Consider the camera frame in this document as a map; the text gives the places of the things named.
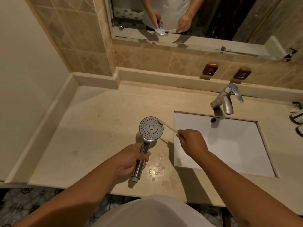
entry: white t-shirt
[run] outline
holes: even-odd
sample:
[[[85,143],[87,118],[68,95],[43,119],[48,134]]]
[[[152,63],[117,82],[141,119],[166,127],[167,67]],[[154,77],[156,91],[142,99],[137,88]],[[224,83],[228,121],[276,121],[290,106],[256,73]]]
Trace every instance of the white t-shirt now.
[[[215,227],[198,211],[175,198],[152,195],[105,213],[92,227]]]
[[[179,19],[186,13],[191,0],[150,0],[153,9],[161,15],[162,28],[169,33],[176,33]],[[143,23],[155,29],[146,11],[143,16]]]

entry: mirror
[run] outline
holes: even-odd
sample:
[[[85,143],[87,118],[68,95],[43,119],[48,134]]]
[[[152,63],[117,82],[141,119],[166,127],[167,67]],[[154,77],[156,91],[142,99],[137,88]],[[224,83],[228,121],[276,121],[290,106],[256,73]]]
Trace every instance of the mirror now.
[[[296,19],[292,15],[303,0],[105,2],[115,39],[293,63],[303,60],[303,41],[298,42],[302,30],[287,31],[302,25],[303,14]]]

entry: person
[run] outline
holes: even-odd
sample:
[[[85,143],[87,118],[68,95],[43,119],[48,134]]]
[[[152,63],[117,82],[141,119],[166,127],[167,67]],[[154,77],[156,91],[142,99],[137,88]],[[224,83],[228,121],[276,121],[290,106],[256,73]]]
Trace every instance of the person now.
[[[186,35],[191,21],[204,0],[141,0],[145,9],[143,23],[146,30],[162,28],[170,33]]]
[[[185,153],[204,170],[224,204],[241,226],[303,226],[303,219],[211,153],[199,131],[178,130]],[[17,223],[17,227],[84,226],[115,179],[132,172],[150,152],[131,144]],[[168,196],[138,199],[105,213],[94,226],[213,226],[185,203]]]

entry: marble countertop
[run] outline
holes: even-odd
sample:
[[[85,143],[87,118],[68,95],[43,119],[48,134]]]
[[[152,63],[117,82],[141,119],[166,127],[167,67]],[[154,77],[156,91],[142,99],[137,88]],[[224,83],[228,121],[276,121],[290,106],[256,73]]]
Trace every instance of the marble countertop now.
[[[66,188],[125,146],[138,142],[148,116],[173,126],[174,111],[214,115],[218,93],[123,81],[118,90],[80,86],[44,152],[29,184]],[[303,139],[289,120],[291,103],[232,96],[232,118],[258,121],[278,177],[243,174],[297,214],[303,214]],[[174,133],[165,128],[139,182],[120,178],[112,194],[170,195],[184,202],[224,206],[202,169],[174,168]]]

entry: forearm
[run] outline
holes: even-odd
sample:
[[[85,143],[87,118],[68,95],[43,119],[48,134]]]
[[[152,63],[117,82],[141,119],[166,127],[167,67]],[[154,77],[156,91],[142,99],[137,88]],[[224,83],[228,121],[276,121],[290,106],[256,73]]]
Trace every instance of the forearm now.
[[[151,6],[150,0],[141,0],[141,1],[142,1],[143,6],[144,6],[146,11],[151,10],[152,6]]]
[[[78,182],[45,203],[17,227],[84,226],[116,179],[106,160]]]
[[[240,226],[303,226],[303,220],[211,152],[195,161]]]
[[[204,0],[191,0],[185,14],[190,16],[191,19],[193,19],[203,2]]]

